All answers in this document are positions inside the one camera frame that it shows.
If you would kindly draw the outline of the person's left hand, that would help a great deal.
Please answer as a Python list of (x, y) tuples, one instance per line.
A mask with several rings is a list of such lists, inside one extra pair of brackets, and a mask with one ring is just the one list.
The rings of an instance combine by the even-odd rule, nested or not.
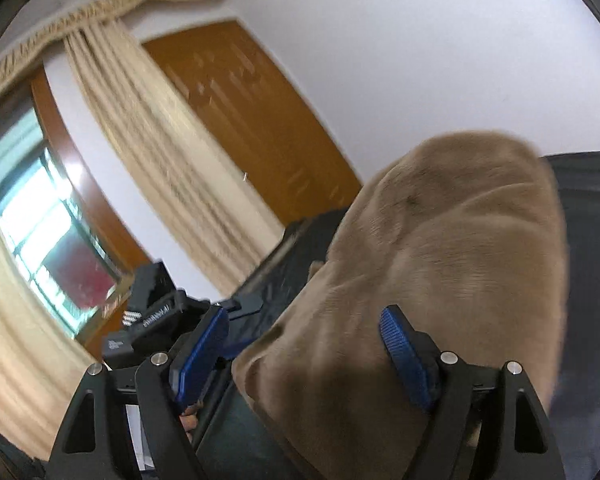
[(198, 401), (193, 405), (189, 405), (180, 416), (181, 424), (189, 442), (193, 442), (194, 432), (199, 425), (198, 416), (203, 408), (204, 402)]

